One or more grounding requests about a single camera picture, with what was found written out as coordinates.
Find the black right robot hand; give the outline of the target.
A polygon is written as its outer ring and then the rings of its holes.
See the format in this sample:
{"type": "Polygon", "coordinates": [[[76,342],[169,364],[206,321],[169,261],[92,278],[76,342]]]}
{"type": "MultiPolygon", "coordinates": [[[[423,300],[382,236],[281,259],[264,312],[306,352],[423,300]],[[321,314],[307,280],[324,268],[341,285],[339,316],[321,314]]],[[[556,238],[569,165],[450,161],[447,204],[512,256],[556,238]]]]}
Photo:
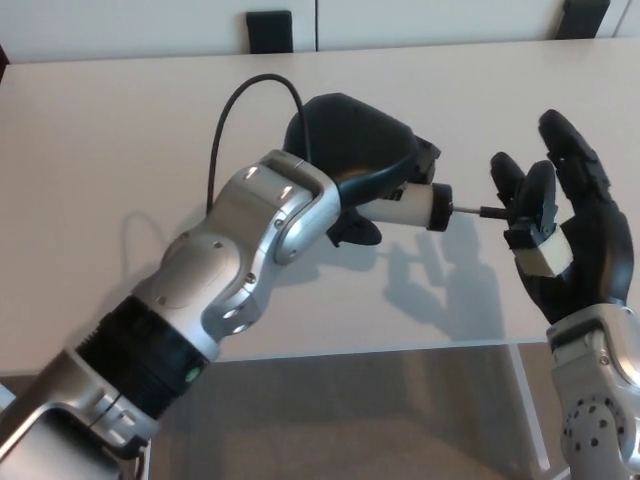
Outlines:
{"type": "Polygon", "coordinates": [[[497,196],[506,209],[504,238],[512,251],[518,251],[562,232],[572,260],[554,277],[533,275],[518,265],[524,288],[551,324],[596,304],[624,306],[634,247],[603,164],[560,112],[547,110],[538,130],[547,157],[529,171],[522,171],[504,152],[490,161],[497,196]]]}

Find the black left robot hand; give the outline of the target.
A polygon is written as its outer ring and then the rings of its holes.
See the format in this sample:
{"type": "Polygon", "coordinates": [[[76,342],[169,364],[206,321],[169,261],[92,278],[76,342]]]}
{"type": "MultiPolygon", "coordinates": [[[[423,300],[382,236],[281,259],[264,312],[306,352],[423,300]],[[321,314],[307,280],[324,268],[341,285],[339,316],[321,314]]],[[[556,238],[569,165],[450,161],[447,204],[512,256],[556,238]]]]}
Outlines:
{"type": "Polygon", "coordinates": [[[294,116],[283,150],[311,161],[336,185],[341,214],[327,237],[336,247],[380,244],[379,228],[356,208],[389,199],[406,182],[431,183],[440,149],[400,120],[344,93],[313,97],[303,115],[308,131],[294,116]]]}

